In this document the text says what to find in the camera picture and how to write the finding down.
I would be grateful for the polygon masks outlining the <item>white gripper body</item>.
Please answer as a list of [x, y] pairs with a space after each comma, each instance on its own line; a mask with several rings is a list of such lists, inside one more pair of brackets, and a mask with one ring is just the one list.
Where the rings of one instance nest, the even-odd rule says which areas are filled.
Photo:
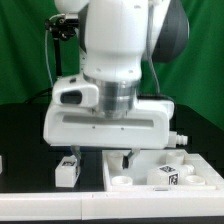
[[44, 140], [54, 146], [166, 148], [174, 102], [138, 98], [138, 84], [85, 74], [59, 79], [45, 117]]

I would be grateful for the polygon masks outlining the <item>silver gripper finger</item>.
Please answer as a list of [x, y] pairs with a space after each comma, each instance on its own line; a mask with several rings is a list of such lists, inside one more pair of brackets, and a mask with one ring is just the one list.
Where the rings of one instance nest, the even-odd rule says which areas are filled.
[[123, 156], [123, 162], [122, 162], [122, 167], [124, 169], [129, 169], [133, 161], [137, 158], [137, 156], [140, 154], [139, 149], [132, 149], [127, 155]]
[[75, 156], [77, 160], [77, 165], [80, 165], [81, 162], [81, 152], [80, 152], [80, 147], [79, 146], [72, 146], [71, 147], [71, 152]]

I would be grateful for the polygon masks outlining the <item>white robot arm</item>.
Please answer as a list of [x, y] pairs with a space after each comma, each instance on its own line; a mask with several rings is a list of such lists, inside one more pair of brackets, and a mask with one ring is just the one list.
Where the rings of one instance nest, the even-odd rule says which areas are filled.
[[174, 102], [139, 94], [141, 63], [168, 62], [186, 47], [181, 0], [55, 0], [80, 24], [81, 72], [53, 87], [43, 137], [50, 145], [142, 149], [184, 145], [170, 128]]

